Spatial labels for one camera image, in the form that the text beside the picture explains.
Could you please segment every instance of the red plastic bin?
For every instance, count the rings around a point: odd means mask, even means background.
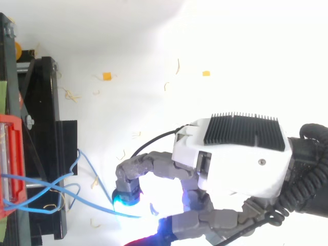
[[[0,114],[0,173],[25,176],[22,120],[13,115]],[[14,204],[25,201],[25,182],[0,179],[0,218],[14,211],[4,210],[4,198]]]

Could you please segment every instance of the white table surface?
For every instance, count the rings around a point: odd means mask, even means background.
[[[123,150],[128,158],[152,137],[212,113],[276,116],[289,136],[298,136],[308,122],[328,126],[326,1],[0,0],[0,5],[16,21],[23,49],[51,55],[62,74],[58,85],[81,96],[75,103],[59,92],[60,118],[78,120],[78,147],[110,193]],[[204,70],[211,76],[203,77]],[[93,77],[103,72],[116,76]],[[167,137],[146,151],[171,151],[172,144]],[[65,183],[79,182],[82,197],[110,208],[100,187],[90,188],[93,180],[82,159],[78,176]],[[181,210],[178,182],[153,177],[141,182],[155,193],[153,199],[169,199],[170,211]],[[92,228],[90,219],[101,226]],[[44,245],[123,245],[146,230],[142,223],[133,230],[80,202],[67,214],[67,224],[63,240],[43,236]],[[283,226],[266,225],[233,245],[327,245],[327,224],[325,218],[292,214]],[[173,245],[208,244],[201,238]]]

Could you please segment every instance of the black heat sink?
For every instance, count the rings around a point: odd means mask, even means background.
[[[233,113],[212,115],[204,145],[237,144],[284,151],[285,144],[278,119],[266,116],[237,115]]]

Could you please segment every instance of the screw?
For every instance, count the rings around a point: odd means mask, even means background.
[[[259,159],[258,160],[258,163],[261,165],[261,166],[264,166],[266,164],[266,160],[264,159]]]
[[[54,63],[52,64],[52,70],[53,70],[54,72],[57,72],[57,71],[58,71],[58,63],[57,63],[57,62],[54,62]]]
[[[26,116],[27,129],[31,130],[33,125],[34,125],[34,120],[32,119],[31,115]]]
[[[13,22],[9,22],[5,25],[5,35],[10,38],[15,38],[15,28],[16,25]]]

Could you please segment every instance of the blue cable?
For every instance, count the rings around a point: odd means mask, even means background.
[[[64,186],[64,188],[66,187],[69,187],[69,186],[77,186],[78,187],[78,191],[77,191],[77,195],[79,194],[80,190],[81,190],[81,186],[78,184],[78,183],[70,183],[69,185],[66,185]],[[62,197],[61,197],[61,193],[59,194],[59,198],[58,198],[58,203],[57,203],[57,207],[55,207],[54,209],[52,210],[46,210],[46,209],[34,209],[34,208],[27,208],[27,207],[19,207],[17,209],[19,210],[23,210],[23,211],[27,211],[27,212],[32,212],[32,213],[41,213],[41,214],[53,214],[57,211],[60,210],[61,208],[61,204],[62,204]],[[75,199],[72,201],[71,205],[69,205],[69,209],[72,208],[73,204],[75,202]],[[10,201],[8,200],[5,200],[4,199],[4,204],[7,204],[7,205],[14,205],[13,203],[11,203]]]
[[[33,179],[33,178],[28,178],[28,177],[11,175],[11,174],[1,174],[1,176],[3,178],[14,178],[14,179],[18,179],[18,180],[27,181],[27,182],[37,183],[37,184],[42,185],[42,186],[47,186],[49,189],[50,188],[56,189],[56,190],[58,190],[60,192],[63,192],[63,193],[68,194],[69,196],[75,198],[76,200],[79,200],[80,202],[83,202],[84,204],[86,204],[86,205],[88,205],[88,206],[90,206],[92,208],[98,209],[100,211],[103,211],[103,212],[106,212],[106,213],[109,213],[109,214],[119,215],[119,216],[128,217],[128,218],[140,218],[140,216],[122,214],[122,213],[115,212],[113,210],[110,210],[110,209],[101,207],[101,206],[99,206],[97,204],[94,204],[92,202],[89,202],[89,201],[83,199],[82,197],[80,197],[78,195],[75,195],[73,192],[70,192],[69,190],[66,190],[65,188],[62,188],[62,187],[57,186],[57,185],[52,184],[52,183],[48,183],[48,182],[44,182],[44,181],[41,181],[41,180],[37,180],[37,179]]]
[[[78,157],[77,157],[76,161],[70,167],[70,172],[68,174],[63,175],[62,177],[59,177],[58,179],[53,181],[52,184],[56,184],[56,183],[62,181],[64,178],[68,178],[68,177],[72,176],[74,174],[73,173],[73,168],[76,166],[76,164],[77,164],[77,162],[80,158],[81,158],[81,153],[80,153],[80,150],[78,150]],[[44,188],[42,191],[37,193],[35,196],[32,196],[30,199],[27,199],[26,201],[23,201],[19,204],[14,204],[14,205],[10,205],[8,207],[5,207],[4,210],[8,211],[8,210],[21,208],[21,207],[29,204],[30,202],[33,202],[33,201],[37,200],[39,197],[41,197],[43,194],[45,194],[48,190],[50,190],[50,187]]]
[[[90,165],[90,167],[91,167],[92,171],[94,172],[94,174],[95,174],[96,176],[98,176],[96,170],[95,170],[94,167],[92,166],[91,162],[89,161],[89,159],[87,158],[87,156],[85,155],[85,153],[83,153],[81,150],[78,149],[78,157],[77,157],[76,161],[75,161],[75,162],[72,164],[72,166],[70,167],[70,172],[69,172],[68,174],[62,176],[62,177],[59,177],[58,179],[56,179],[55,181],[53,181],[52,184],[55,185],[56,183],[62,181],[64,178],[67,178],[67,177],[72,176],[72,175],[74,174],[74,173],[73,173],[73,168],[76,166],[77,162],[78,162],[79,159],[81,158],[81,155],[83,155],[83,156],[85,157],[85,159],[87,160],[87,162],[88,162],[88,164]],[[100,184],[101,188],[103,189],[105,195],[107,196],[109,202],[110,202],[111,204],[113,204],[113,201],[112,201],[112,199],[110,198],[108,192],[106,191],[103,182],[102,182],[100,179],[98,179],[98,181],[99,181],[99,184]],[[43,194],[45,194],[48,190],[50,190],[50,188],[47,187],[47,188],[43,189],[42,191],[40,191],[38,194],[36,194],[36,195],[34,195],[33,197],[31,197],[30,199],[28,199],[28,200],[26,200],[26,201],[24,201],[24,202],[21,202],[21,203],[19,203],[19,204],[6,203],[6,204],[8,204],[8,205],[10,205],[10,206],[5,207],[4,210],[5,210],[5,211],[8,211],[8,210],[13,210],[13,209],[22,208],[22,207],[24,207],[25,205],[27,205],[27,204],[29,204],[29,203],[31,203],[31,202],[37,200],[39,197],[41,197]],[[71,207],[73,206],[74,202],[75,202],[75,199],[72,201],[72,204],[70,205],[70,208],[69,208],[69,209],[71,209]]]
[[[89,163],[89,165],[90,165],[92,171],[94,172],[94,174],[96,175],[96,177],[98,177],[99,184],[100,184],[102,190],[104,191],[105,195],[107,196],[107,199],[109,200],[109,202],[110,202],[111,204],[113,204],[113,201],[112,201],[111,197],[109,196],[109,194],[108,194],[108,192],[107,192],[105,186],[103,185],[103,182],[102,182],[101,179],[99,178],[99,176],[98,176],[96,170],[93,168],[91,162],[89,161],[89,159],[87,158],[87,156],[86,156],[81,150],[80,150],[80,153],[81,153],[81,155],[83,155],[84,158],[87,160],[87,162]]]
[[[64,188],[67,188],[69,186],[77,186],[78,187],[78,191],[76,192],[76,195],[78,196],[78,194],[80,193],[80,190],[81,190],[81,186],[78,183],[70,183],[69,185],[64,186]],[[71,203],[71,205],[68,206],[68,209],[71,209],[72,208],[75,200],[76,199],[74,198],[73,201],[72,201],[72,203]]]

